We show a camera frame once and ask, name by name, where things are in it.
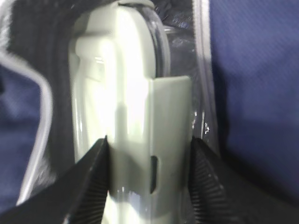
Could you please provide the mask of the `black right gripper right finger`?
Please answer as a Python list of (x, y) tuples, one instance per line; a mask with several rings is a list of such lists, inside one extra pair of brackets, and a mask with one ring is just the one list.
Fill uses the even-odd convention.
[(263, 192), (199, 138), (191, 141), (188, 189), (197, 224), (297, 224), (299, 209)]

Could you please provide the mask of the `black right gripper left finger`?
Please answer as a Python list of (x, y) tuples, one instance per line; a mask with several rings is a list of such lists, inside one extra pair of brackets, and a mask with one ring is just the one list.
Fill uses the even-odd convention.
[(109, 146), (99, 139), (54, 184), (0, 216), (2, 224), (100, 224), (109, 187)]

